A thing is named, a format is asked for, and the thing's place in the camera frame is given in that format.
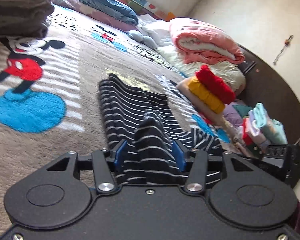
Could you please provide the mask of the Mickey Mouse plush blanket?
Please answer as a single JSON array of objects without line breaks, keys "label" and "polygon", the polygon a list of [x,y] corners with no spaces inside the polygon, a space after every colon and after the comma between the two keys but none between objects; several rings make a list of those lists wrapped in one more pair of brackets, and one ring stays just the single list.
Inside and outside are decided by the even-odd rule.
[{"label": "Mickey Mouse plush blanket", "polygon": [[76,11],[55,7],[45,38],[0,37],[0,235],[11,222],[10,186],[68,151],[79,155],[128,143],[117,184],[145,184],[134,141],[140,122],[161,119],[171,142],[223,152],[202,132],[175,88],[181,74],[159,53]]}]

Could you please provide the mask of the black white striped shirt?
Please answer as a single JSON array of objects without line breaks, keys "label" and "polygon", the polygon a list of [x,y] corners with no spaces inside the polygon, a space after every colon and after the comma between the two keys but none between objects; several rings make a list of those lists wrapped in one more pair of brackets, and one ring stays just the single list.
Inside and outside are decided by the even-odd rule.
[{"label": "black white striped shirt", "polygon": [[110,74],[99,84],[99,102],[109,148],[121,140],[127,142],[115,172],[118,184],[183,186],[188,173],[180,170],[173,156],[175,140],[189,150],[198,148],[214,156],[223,153],[217,137],[197,128],[183,131],[164,94],[128,86]]}]

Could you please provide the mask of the white floral quilt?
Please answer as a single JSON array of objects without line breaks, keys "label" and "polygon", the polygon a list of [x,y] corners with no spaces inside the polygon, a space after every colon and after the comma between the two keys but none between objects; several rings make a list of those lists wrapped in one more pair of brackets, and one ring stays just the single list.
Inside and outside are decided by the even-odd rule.
[{"label": "white floral quilt", "polygon": [[219,27],[177,17],[168,22],[149,14],[138,16],[138,29],[151,37],[157,52],[185,77],[195,75],[206,64],[238,95],[246,85],[238,65],[245,60],[239,45]]}]

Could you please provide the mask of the red folded garment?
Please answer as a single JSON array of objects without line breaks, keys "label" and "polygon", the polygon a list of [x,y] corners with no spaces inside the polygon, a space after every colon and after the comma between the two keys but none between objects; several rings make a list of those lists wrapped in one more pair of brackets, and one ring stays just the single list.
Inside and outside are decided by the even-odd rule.
[{"label": "red folded garment", "polygon": [[207,65],[202,65],[196,72],[196,78],[222,103],[230,104],[236,99],[235,93],[220,77],[213,74]]}]

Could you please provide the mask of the pastel folded clothes pile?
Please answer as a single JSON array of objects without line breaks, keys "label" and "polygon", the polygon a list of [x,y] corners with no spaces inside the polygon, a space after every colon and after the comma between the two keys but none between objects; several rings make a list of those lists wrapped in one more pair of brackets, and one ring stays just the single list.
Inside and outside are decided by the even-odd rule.
[{"label": "pastel folded clothes pile", "polygon": [[261,102],[243,118],[242,131],[243,142],[254,152],[265,152],[269,145],[288,144],[283,124],[271,119]]}]

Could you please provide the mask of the teal cloth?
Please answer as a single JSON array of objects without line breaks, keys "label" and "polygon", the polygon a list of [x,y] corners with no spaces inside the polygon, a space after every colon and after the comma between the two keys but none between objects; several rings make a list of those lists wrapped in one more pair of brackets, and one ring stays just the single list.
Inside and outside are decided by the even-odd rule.
[{"label": "teal cloth", "polygon": [[246,105],[233,105],[232,106],[235,111],[239,114],[241,118],[245,118],[246,116],[249,116],[249,112],[253,110],[252,107],[246,106]]}]

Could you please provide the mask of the grey folded clothes stack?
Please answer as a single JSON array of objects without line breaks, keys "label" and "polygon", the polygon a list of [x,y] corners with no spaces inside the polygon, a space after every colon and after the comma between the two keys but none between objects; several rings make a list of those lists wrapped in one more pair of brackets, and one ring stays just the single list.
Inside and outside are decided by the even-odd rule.
[{"label": "grey folded clothes stack", "polygon": [[0,0],[0,36],[43,38],[47,17],[54,12],[53,0]]}]

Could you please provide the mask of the pink purple folded blanket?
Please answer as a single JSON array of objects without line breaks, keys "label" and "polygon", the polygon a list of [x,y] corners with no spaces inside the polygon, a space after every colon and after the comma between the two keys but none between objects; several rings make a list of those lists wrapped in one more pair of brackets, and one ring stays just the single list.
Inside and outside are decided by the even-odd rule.
[{"label": "pink purple folded blanket", "polygon": [[94,9],[93,7],[81,3],[79,0],[53,0],[53,3],[77,11],[121,31],[127,32],[130,30],[137,30],[136,26],[119,21],[98,9]]}]

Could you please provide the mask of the purple bed sheet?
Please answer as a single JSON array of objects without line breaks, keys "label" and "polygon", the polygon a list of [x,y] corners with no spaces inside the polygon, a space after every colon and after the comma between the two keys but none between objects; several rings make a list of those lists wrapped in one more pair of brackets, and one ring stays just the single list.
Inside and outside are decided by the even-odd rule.
[{"label": "purple bed sheet", "polygon": [[223,117],[225,118],[226,121],[230,122],[234,127],[242,126],[243,118],[241,118],[237,113],[237,111],[234,110],[234,108],[232,107],[233,105],[245,105],[245,104],[241,101],[234,101],[229,105],[226,105],[223,111]]}]

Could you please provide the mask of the beige pink folded garment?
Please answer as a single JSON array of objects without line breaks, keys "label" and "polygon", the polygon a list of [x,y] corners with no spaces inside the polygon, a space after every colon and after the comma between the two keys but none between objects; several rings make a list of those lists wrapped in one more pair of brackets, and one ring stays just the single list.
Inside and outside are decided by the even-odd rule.
[{"label": "beige pink folded garment", "polygon": [[239,142],[239,133],[238,130],[232,126],[232,124],[225,120],[223,113],[216,114],[214,111],[209,109],[209,107],[202,101],[200,98],[198,98],[196,95],[194,95],[188,88],[188,83],[191,80],[191,78],[187,78],[177,84],[177,89],[185,96],[187,99],[196,107],[196,109],[199,112],[202,112],[203,115],[212,121],[214,125],[217,127],[221,127],[224,129],[227,133],[227,135],[232,140],[232,143],[234,146],[246,157],[253,157],[253,154],[250,152],[249,149],[247,149],[245,146],[243,146]]}]

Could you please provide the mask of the pink folded quilt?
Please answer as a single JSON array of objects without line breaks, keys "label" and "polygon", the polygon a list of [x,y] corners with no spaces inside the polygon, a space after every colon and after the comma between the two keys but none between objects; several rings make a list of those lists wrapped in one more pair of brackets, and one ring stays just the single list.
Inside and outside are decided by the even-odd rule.
[{"label": "pink folded quilt", "polygon": [[174,46],[184,54],[185,63],[217,64],[228,61],[240,64],[244,55],[237,43],[222,29],[191,18],[170,20]]}]

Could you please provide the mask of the blue folded blanket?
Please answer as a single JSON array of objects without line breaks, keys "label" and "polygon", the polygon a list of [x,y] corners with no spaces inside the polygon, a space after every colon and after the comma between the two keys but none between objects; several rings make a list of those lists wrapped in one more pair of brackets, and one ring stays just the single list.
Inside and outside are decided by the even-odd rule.
[{"label": "blue folded blanket", "polygon": [[118,0],[79,0],[81,3],[130,25],[137,25],[138,18],[136,12],[131,7]]}]

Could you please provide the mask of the yellow folded garment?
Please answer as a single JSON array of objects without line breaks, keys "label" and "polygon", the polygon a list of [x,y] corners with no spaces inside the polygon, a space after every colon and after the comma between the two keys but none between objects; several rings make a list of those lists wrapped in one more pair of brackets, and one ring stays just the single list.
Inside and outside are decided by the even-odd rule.
[{"label": "yellow folded garment", "polygon": [[200,81],[194,76],[187,83],[188,89],[192,94],[205,103],[207,107],[216,114],[222,113],[225,109],[225,104],[211,93]]}]

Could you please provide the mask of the dark wooden headboard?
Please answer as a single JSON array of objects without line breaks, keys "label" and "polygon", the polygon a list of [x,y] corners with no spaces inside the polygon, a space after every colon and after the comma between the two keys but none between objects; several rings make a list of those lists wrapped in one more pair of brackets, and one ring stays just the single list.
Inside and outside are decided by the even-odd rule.
[{"label": "dark wooden headboard", "polygon": [[[281,122],[289,144],[300,142],[300,101],[286,81],[264,60],[239,46],[245,61],[238,67],[246,80],[245,89],[238,98],[254,107],[262,103],[268,115]],[[287,183],[295,188],[300,180],[300,147],[291,166]]]}]

